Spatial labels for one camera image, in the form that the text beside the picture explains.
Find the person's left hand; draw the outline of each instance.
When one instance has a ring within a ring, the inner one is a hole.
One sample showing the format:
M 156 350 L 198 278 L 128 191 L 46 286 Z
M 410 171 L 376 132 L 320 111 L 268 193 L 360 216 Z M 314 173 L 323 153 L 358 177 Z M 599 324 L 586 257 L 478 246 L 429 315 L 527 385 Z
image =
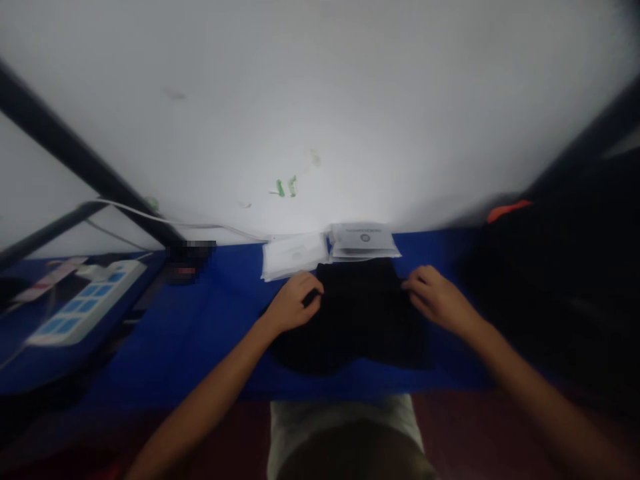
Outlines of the person's left hand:
M 325 292 L 322 283 L 309 272 L 294 275 L 280 289 L 261 320 L 268 323 L 276 335 L 304 325 L 320 310 L 320 295 L 307 308 L 302 304 L 313 289 L 320 294 Z

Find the black metal frame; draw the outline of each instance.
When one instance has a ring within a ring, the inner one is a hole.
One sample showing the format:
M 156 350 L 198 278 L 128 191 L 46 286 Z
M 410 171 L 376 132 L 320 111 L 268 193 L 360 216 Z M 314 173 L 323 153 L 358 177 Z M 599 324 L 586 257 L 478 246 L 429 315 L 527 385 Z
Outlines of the black metal frame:
M 122 203 L 148 215 L 158 216 L 157 212 L 152 210 L 122 177 L 108 166 L 96 152 L 82 142 L 1 61 L 0 111 L 102 197 Z M 18 242 L 16 245 L 12 245 L 2 252 L 0 270 L 2 270 L 3 265 L 19 261 L 24 255 L 28 255 L 34 250 L 32 246 L 38 245 L 40 247 L 78 222 L 88 218 L 88 216 L 92 215 L 89 212 L 95 208 L 97 207 L 80 207 L 47 227 L 38 230 L 38 232 Z M 119 210 L 165 247 L 179 245 L 185 241 L 180 233 L 166 223 L 136 215 L 126 209 Z
M 46 227 L 32 233 L 28 237 L 14 243 L 9 248 L 0 252 L 0 271 L 9 268 L 14 263 L 22 260 L 28 254 L 38 250 L 38 248 L 48 244 L 51 240 L 62 235 L 78 223 L 88 219 L 105 208 L 105 203 L 84 203 L 76 210 L 58 218 Z

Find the floor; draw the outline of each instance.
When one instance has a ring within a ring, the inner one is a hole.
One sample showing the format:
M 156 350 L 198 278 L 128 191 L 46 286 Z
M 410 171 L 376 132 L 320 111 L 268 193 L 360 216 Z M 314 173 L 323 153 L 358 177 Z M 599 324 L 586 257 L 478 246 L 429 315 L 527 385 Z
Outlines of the floor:
M 434 391 L 412 395 L 427 457 L 442 480 L 563 478 L 527 420 L 500 391 Z M 162 420 L 139 419 L 108 439 L 82 446 L 4 476 L 11 480 L 116 478 Z M 638 438 L 600 415 L 589 414 L 614 441 L 640 453 Z M 194 453 L 184 478 L 264 480 L 269 452 L 269 404 L 238 403 Z

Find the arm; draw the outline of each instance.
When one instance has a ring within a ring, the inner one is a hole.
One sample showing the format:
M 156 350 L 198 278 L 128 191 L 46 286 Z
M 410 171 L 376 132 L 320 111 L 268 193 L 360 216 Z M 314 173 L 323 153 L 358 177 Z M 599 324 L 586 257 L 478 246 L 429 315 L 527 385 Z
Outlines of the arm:
M 125 480 L 162 478 L 218 424 L 235 402 L 258 360 L 283 331 L 296 328 L 320 308 L 320 295 L 304 308 L 302 300 L 322 284 L 308 272 L 292 277 L 265 314 L 222 362 L 168 416 L 148 440 Z
M 433 267 L 420 267 L 404 284 L 412 304 L 458 335 L 542 433 L 555 456 L 582 479 L 639 478 L 634 466 L 556 388 L 480 317 L 460 291 Z

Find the white power strip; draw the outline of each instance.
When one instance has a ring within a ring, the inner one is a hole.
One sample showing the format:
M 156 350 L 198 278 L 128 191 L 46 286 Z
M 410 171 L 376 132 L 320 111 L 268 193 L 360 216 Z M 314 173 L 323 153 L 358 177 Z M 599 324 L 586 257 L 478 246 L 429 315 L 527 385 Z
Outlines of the white power strip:
M 80 342 L 147 269 L 136 260 L 113 262 L 114 274 L 88 284 L 58 313 L 44 323 L 26 343 L 40 347 L 63 347 Z

